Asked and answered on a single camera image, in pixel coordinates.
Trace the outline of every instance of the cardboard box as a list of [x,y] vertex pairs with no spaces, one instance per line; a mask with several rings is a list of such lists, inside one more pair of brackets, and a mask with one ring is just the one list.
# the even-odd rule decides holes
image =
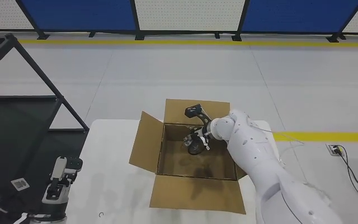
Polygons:
[[210,140],[210,150],[193,156],[183,145],[189,127],[186,108],[201,104],[211,119],[229,114],[230,103],[167,100],[164,123],[142,112],[129,163],[156,174],[150,207],[245,213],[238,179],[246,174],[234,163],[224,141]]

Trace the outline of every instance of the power strip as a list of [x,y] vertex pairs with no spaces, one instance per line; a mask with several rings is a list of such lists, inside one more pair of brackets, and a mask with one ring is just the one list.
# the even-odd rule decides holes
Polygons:
[[345,156],[345,152],[343,151],[343,149],[341,147],[339,147],[339,145],[337,144],[326,144],[327,149],[329,151],[329,154],[331,154],[331,156],[340,156],[338,153],[335,153],[336,149],[339,149],[342,152],[342,156]]

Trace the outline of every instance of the blue wall panel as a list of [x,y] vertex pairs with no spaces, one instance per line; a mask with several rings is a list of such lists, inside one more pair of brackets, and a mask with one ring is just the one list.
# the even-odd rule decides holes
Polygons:
[[243,31],[337,32],[358,0],[250,0]]
[[129,0],[22,0],[40,29],[135,30]]

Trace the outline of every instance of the table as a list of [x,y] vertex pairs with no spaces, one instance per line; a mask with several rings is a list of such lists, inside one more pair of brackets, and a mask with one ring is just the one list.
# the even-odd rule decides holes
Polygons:
[[[267,122],[255,122],[270,130]],[[138,120],[93,122],[81,153],[82,170],[70,190],[67,224],[256,223],[255,187],[248,176],[239,180],[246,215],[150,208],[155,175],[128,163],[138,124]],[[266,135],[278,158],[272,133]]]

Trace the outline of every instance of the yellow floor line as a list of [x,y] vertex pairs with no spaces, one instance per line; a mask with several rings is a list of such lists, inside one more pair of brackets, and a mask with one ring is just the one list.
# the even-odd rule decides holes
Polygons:
[[215,41],[215,40],[19,40],[21,44],[60,45],[239,45],[358,48],[358,43],[292,42],[292,41]]
[[276,141],[292,141],[281,134],[303,142],[358,142],[358,133],[355,132],[276,132]]

